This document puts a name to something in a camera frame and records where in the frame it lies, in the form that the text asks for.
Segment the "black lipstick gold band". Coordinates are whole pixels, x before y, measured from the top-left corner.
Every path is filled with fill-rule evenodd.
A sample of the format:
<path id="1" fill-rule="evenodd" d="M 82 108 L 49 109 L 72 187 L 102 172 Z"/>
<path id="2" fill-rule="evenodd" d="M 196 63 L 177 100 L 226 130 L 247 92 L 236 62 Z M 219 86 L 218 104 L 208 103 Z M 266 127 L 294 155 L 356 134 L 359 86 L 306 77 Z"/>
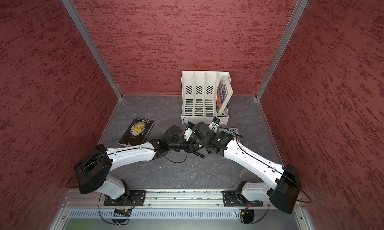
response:
<path id="1" fill-rule="evenodd" d="M 201 153 L 199 153 L 199 152 L 193 152 L 193 154 L 196 155 L 196 156 L 198 156 L 198 157 L 200 157 L 200 158 L 202 158 L 202 159 L 205 158 L 205 155 L 203 155 L 203 154 L 201 154 Z"/>

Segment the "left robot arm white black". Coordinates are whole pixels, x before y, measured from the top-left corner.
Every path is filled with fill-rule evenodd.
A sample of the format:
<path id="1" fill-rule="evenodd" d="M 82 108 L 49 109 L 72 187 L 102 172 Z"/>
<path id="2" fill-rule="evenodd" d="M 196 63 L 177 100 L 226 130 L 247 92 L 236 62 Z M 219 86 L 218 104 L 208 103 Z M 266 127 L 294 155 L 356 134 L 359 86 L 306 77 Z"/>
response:
<path id="1" fill-rule="evenodd" d="M 165 158 L 169 151 L 192 154 L 202 147 L 191 138 L 192 133 L 187 129 L 186 140 L 180 127 L 171 126 L 160 139 L 141 145 L 119 149 L 96 145 L 75 165 L 80 193 L 97 192 L 124 205 L 130 201 L 131 192 L 124 180 L 114 178 L 110 172 L 133 163 Z"/>

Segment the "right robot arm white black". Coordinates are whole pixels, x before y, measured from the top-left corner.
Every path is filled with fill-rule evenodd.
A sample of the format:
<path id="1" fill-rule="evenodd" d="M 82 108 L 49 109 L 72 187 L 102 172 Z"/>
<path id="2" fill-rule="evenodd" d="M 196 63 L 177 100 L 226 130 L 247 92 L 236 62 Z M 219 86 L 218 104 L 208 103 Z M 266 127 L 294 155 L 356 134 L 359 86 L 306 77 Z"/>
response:
<path id="1" fill-rule="evenodd" d="M 301 191 L 299 172 L 291 164 L 274 163 L 242 145 L 226 132 L 216 133 L 216 125 L 200 122 L 192 128 L 200 145 L 207 151 L 232 160 L 260 178 L 265 184 L 245 182 L 240 185 L 240 197 L 249 201 L 270 202 L 278 210 L 291 214 Z"/>

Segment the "white magazine file organizer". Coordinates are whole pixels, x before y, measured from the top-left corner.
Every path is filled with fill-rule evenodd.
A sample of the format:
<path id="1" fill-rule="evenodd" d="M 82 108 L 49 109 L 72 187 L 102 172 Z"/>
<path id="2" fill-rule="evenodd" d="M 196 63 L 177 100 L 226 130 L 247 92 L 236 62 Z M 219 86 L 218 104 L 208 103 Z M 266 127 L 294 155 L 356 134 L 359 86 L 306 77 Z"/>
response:
<path id="1" fill-rule="evenodd" d="M 228 123 L 228 106 L 220 116 L 217 115 L 216 111 L 217 86 L 222 75 L 228 75 L 231 81 L 229 72 L 182 72 L 182 123 L 198 124 L 204 122 L 210 124 L 215 117 L 220 119 L 220 125 Z"/>

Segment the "blue book in organizer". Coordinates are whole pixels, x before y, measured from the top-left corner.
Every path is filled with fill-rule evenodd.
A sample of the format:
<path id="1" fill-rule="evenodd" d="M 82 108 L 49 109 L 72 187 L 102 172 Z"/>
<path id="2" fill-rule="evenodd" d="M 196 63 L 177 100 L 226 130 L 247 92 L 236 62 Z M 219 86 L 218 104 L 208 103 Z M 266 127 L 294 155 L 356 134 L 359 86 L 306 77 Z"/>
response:
<path id="1" fill-rule="evenodd" d="M 220 80 L 218 81 L 217 86 L 216 111 L 218 116 L 224 113 L 225 108 L 227 107 L 232 95 L 233 89 L 231 86 L 230 78 L 228 75 L 222 75 Z"/>

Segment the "Treehouse paperback book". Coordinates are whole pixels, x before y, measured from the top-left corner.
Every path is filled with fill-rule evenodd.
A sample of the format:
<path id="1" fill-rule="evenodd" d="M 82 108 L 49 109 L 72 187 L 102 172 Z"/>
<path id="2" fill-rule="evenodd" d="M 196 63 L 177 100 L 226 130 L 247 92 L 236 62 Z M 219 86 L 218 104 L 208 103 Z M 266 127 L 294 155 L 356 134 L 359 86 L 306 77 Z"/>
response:
<path id="1" fill-rule="evenodd" d="M 218 128 L 218 133 L 219 132 L 225 132 L 232 137 L 234 137 L 238 142 L 240 141 L 240 134 L 238 128 Z"/>

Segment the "black hardcover Maugham book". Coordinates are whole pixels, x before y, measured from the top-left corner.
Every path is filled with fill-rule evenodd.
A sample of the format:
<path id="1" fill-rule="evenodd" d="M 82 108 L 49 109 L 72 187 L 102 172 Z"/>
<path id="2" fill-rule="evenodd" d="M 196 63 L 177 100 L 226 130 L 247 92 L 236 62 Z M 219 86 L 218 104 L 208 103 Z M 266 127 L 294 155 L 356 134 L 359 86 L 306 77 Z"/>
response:
<path id="1" fill-rule="evenodd" d="M 153 120 L 136 117 L 120 139 L 119 144 L 127 147 L 143 144 L 154 123 Z"/>

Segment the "right corner aluminium profile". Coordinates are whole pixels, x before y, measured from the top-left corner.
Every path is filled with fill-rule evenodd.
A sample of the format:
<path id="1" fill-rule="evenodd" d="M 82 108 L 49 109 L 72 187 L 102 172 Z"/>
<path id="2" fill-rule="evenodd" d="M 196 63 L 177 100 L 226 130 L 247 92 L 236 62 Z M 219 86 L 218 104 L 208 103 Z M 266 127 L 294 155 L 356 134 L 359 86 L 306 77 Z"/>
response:
<path id="1" fill-rule="evenodd" d="M 266 88 L 267 88 L 267 85 L 269 83 L 269 81 L 271 80 L 272 76 L 273 76 L 273 73 L 280 61 L 280 58 L 282 57 L 289 41 L 290 41 L 290 38 L 292 36 L 292 34 L 294 33 L 294 30 L 308 4 L 309 0 L 298 0 L 297 1 L 297 4 L 293 10 L 293 13 L 288 21 L 288 24 L 284 30 L 284 33 L 282 35 L 282 38 L 279 42 L 279 45 L 276 49 L 276 52 L 271 60 L 271 63 L 267 69 L 267 72 L 263 78 L 263 81 L 258 89 L 258 92 L 256 94 L 256 100 L 258 102 L 261 101 L 261 98 L 263 96 L 263 93 L 265 92 Z"/>

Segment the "corner aluminium profile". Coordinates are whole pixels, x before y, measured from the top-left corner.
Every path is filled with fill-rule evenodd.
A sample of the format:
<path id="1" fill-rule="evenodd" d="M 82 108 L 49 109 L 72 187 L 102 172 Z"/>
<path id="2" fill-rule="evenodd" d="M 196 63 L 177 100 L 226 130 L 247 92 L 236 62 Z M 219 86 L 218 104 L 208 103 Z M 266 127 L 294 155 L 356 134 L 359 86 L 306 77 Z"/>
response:
<path id="1" fill-rule="evenodd" d="M 256 94 L 256 100 L 258 102 L 261 101 L 261 98 L 263 96 L 263 93 L 265 92 L 266 88 L 267 88 L 267 85 L 269 83 L 269 81 L 271 80 L 272 76 L 273 76 L 273 73 L 280 61 L 280 58 L 282 57 L 289 41 L 290 41 L 290 38 L 292 36 L 292 34 L 294 33 L 294 30 L 308 4 L 309 0 L 298 0 L 297 1 L 297 4 L 293 10 L 293 13 L 288 21 L 288 24 L 284 30 L 284 33 L 282 35 L 282 38 L 279 42 L 279 45 L 276 49 L 276 52 L 271 60 L 271 63 L 267 69 L 267 72 L 263 78 L 263 81 L 258 89 L 258 92 Z"/>
<path id="2" fill-rule="evenodd" d="M 65 9 L 67 10 L 68 14 L 70 15 L 72 21 L 74 22 L 76 28 L 80 32 L 81 36 L 83 37 L 86 45 L 88 46 L 89 50 L 91 51 L 93 57 L 95 58 L 97 64 L 101 68 L 104 76 L 106 77 L 108 83 L 110 84 L 111 88 L 113 89 L 114 93 L 116 94 L 119 101 L 123 98 L 123 93 L 120 90 L 118 84 L 115 81 L 115 78 L 113 77 L 110 69 L 107 66 L 107 63 L 102 57 L 102 54 L 100 53 L 96 43 L 91 37 L 91 34 L 89 33 L 84 21 L 82 20 L 80 14 L 78 13 L 75 4 L 72 0 L 61 0 L 62 4 L 64 5 Z"/>

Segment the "left corner aluminium profile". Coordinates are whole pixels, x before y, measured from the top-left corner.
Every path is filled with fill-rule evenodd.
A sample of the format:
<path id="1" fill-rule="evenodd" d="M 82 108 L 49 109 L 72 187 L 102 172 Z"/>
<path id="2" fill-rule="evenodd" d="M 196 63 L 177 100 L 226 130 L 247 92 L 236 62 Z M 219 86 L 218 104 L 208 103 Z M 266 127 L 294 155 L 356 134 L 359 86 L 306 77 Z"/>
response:
<path id="1" fill-rule="evenodd" d="M 93 57 L 95 58 L 97 64 L 101 68 L 104 76 L 106 77 L 108 83 L 110 84 L 111 88 L 113 89 L 114 93 L 116 94 L 119 101 L 123 98 L 123 93 L 120 90 L 118 84 L 115 81 L 115 78 L 113 77 L 110 69 L 107 66 L 107 63 L 102 57 L 102 54 L 100 53 L 96 43 L 91 37 L 91 34 L 89 33 L 84 21 L 82 20 L 80 14 L 78 13 L 75 4 L 72 0 L 61 0 L 62 4 L 64 5 L 65 9 L 67 10 L 68 14 L 70 15 L 72 21 L 74 22 L 76 28 L 80 32 L 81 36 L 83 37 L 86 45 L 88 46 L 89 50 L 91 51 Z"/>

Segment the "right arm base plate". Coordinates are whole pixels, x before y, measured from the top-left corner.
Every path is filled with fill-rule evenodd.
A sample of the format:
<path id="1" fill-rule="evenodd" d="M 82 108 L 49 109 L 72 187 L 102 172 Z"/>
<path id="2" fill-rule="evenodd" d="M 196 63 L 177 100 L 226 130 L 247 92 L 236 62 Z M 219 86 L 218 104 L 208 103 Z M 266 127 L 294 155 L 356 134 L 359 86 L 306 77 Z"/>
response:
<path id="1" fill-rule="evenodd" d="M 262 201 L 248 201 L 241 194 L 236 194 L 235 191 L 222 191 L 223 203 L 225 207 L 262 207 Z"/>

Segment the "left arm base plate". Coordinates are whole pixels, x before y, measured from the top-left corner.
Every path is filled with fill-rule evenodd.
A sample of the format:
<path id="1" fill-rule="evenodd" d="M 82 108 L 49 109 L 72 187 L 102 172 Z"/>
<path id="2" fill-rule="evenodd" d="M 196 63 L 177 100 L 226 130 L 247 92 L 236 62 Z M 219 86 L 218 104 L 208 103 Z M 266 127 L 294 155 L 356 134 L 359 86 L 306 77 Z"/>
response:
<path id="1" fill-rule="evenodd" d="M 142 207 L 146 199 L 145 190 L 130 190 L 127 194 L 123 194 L 116 200 L 106 196 L 104 206 L 107 207 Z"/>

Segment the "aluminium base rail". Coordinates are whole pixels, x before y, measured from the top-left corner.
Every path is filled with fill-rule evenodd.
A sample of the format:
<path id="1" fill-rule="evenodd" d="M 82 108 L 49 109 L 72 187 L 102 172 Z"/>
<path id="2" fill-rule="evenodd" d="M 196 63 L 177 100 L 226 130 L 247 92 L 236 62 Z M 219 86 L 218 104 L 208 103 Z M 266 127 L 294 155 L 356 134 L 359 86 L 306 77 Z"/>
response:
<path id="1" fill-rule="evenodd" d="M 222 189 L 150 189 L 145 193 L 139 190 L 131 191 L 131 201 L 126 207 L 134 206 L 135 209 L 245 209 L 240 206 L 233 194 Z M 110 201 L 100 193 L 81 194 L 78 190 L 70 190 L 63 203 L 72 207 L 105 208 L 104 201 Z"/>

